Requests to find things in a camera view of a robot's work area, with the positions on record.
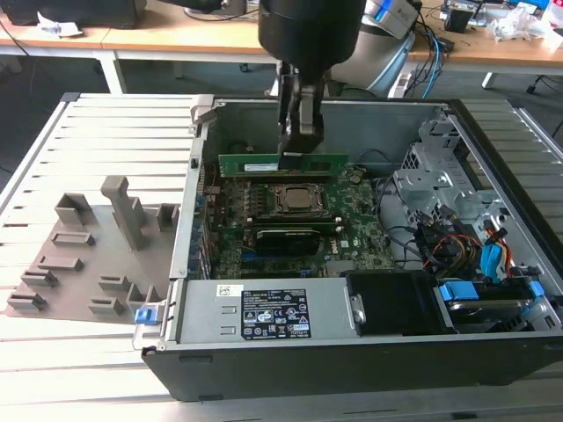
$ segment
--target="blue connector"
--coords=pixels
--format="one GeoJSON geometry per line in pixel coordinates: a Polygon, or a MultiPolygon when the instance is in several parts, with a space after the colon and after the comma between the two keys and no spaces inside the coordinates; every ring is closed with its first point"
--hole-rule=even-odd
{"type": "Polygon", "coordinates": [[[140,308],[135,313],[135,324],[156,325],[157,310],[156,309],[143,309],[140,308]]]}
{"type": "Polygon", "coordinates": [[[530,290],[531,290],[531,293],[533,293],[535,297],[540,297],[540,296],[545,295],[544,288],[539,283],[539,281],[535,281],[535,280],[531,281],[530,282],[530,290]]]}
{"type": "Polygon", "coordinates": [[[440,286],[440,293],[445,302],[449,301],[476,301],[479,299],[477,290],[471,281],[459,279],[446,279],[440,286]]]}
{"type": "Polygon", "coordinates": [[[493,281],[493,284],[499,284],[501,279],[496,274],[502,259],[502,248],[498,244],[486,244],[481,252],[481,271],[483,274],[493,281]]]}

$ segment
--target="sticker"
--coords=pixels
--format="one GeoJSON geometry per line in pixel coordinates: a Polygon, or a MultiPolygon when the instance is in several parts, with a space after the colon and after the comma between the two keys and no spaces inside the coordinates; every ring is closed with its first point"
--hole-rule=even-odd
{"type": "Polygon", "coordinates": [[[311,337],[311,319],[304,289],[246,290],[242,292],[241,302],[240,332],[245,340],[311,337]]]}
{"type": "Polygon", "coordinates": [[[217,296],[239,297],[244,289],[244,284],[217,284],[217,296]]]}
{"type": "Polygon", "coordinates": [[[278,171],[278,163],[245,164],[245,171],[278,171]]]}

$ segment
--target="white paper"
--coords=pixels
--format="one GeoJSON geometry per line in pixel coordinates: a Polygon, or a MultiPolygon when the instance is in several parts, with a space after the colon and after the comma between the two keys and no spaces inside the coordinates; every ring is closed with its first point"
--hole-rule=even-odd
{"type": "Polygon", "coordinates": [[[37,18],[39,19],[37,27],[41,29],[41,31],[56,35],[59,38],[75,37],[83,33],[74,22],[54,22],[41,16],[39,12],[37,12],[37,18]]]}

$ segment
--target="power supply label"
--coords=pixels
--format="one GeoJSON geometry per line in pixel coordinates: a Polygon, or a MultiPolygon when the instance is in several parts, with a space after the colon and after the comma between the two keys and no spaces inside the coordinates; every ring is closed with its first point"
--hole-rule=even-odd
{"type": "Polygon", "coordinates": [[[309,338],[311,320],[304,289],[242,292],[242,336],[245,340],[309,338]]]}

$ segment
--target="gray plastic part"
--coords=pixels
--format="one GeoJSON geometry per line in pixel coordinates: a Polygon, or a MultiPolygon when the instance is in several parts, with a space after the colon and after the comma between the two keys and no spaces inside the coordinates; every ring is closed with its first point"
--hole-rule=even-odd
{"type": "Polygon", "coordinates": [[[126,292],[129,291],[131,283],[126,276],[116,277],[113,275],[100,275],[101,281],[98,282],[102,290],[126,292]]]}
{"type": "Polygon", "coordinates": [[[138,198],[131,198],[130,200],[131,200],[131,208],[133,209],[133,215],[135,216],[139,225],[142,226],[146,220],[145,220],[144,210],[143,210],[143,205],[141,204],[141,200],[139,200],[138,198]]]}
{"type": "Polygon", "coordinates": [[[55,211],[65,226],[84,225],[82,214],[90,210],[88,201],[81,193],[65,193],[55,206],[55,211]]]}
{"type": "Polygon", "coordinates": [[[37,293],[14,292],[8,297],[8,304],[21,312],[39,312],[47,306],[47,301],[37,293]]]}
{"type": "Polygon", "coordinates": [[[158,296],[158,292],[154,286],[149,287],[149,292],[147,293],[146,303],[160,302],[162,299],[158,296]]]}
{"type": "Polygon", "coordinates": [[[82,233],[79,231],[70,233],[54,233],[51,237],[51,242],[54,244],[75,244],[79,245],[94,245],[94,238],[90,233],[82,233]]]}
{"type": "Polygon", "coordinates": [[[141,295],[141,292],[139,292],[139,289],[135,284],[132,284],[131,287],[129,288],[129,292],[127,294],[127,300],[125,301],[125,303],[127,304],[127,306],[129,306],[129,309],[131,309],[133,315],[136,313],[136,311],[139,308],[141,308],[144,305],[144,302],[145,302],[145,296],[141,295]]]}
{"type": "Polygon", "coordinates": [[[133,250],[140,250],[146,244],[145,237],[141,232],[144,217],[141,218],[139,207],[141,203],[139,200],[134,200],[133,204],[127,195],[127,188],[129,182],[123,176],[108,176],[104,185],[102,185],[102,195],[112,202],[113,216],[117,225],[127,238],[129,246],[133,250]]]}
{"type": "Polygon", "coordinates": [[[88,305],[92,314],[100,315],[119,315],[123,312],[123,306],[117,297],[97,296],[90,299],[91,304],[88,305]]]}
{"type": "Polygon", "coordinates": [[[176,231],[179,219],[179,205],[162,204],[157,210],[160,231],[176,231]]]}
{"type": "Polygon", "coordinates": [[[28,286],[54,287],[59,280],[49,270],[30,269],[25,271],[21,280],[28,286]]]}
{"type": "MultiPolygon", "coordinates": [[[[75,201],[75,195],[65,195],[65,203],[59,204],[73,208],[80,215],[84,226],[65,225],[57,222],[53,230],[46,237],[37,258],[29,267],[33,276],[38,270],[40,261],[47,257],[47,264],[53,277],[58,283],[50,287],[38,284],[31,286],[24,281],[17,288],[17,295],[39,294],[47,301],[41,312],[30,313],[21,307],[14,309],[9,306],[5,314],[11,317],[34,317],[51,319],[71,319],[79,321],[108,322],[118,324],[132,324],[134,312],[147,299],[155,301],[166,295],[169,281],[172,249],[175,233],[161,232],[157,222],[157,210],[145,208],[144,225],[140,228],[147,243],[141,250],[132,250],[128,240],[123,236],[120,228],[115,224],[112,206],[84,207],[85,202],[75,201]],[[55,234],[78,233],[90,235],[94,239],[91,246],[83,244],[53,243],[55,234]],[[75,260],[84,263],[81,271],[69,271],[75,260]],[[130,288],[135,284],[138,295],[129,307],[127,303],[130,288]],[[116,313],[93,313],[90,309],[91,298],[117,298],[123,310],[116,313]]],[[[134,199],[128,199],[130,215],[134,215],[134,199]]]]}
{"type": "Polygon", "coordinates": [[[66,271],[80,271],[84,264],[79,258],[66,258],[66,257],[41,257],[37,266],[41,270],[66,270],[66,271]]]}

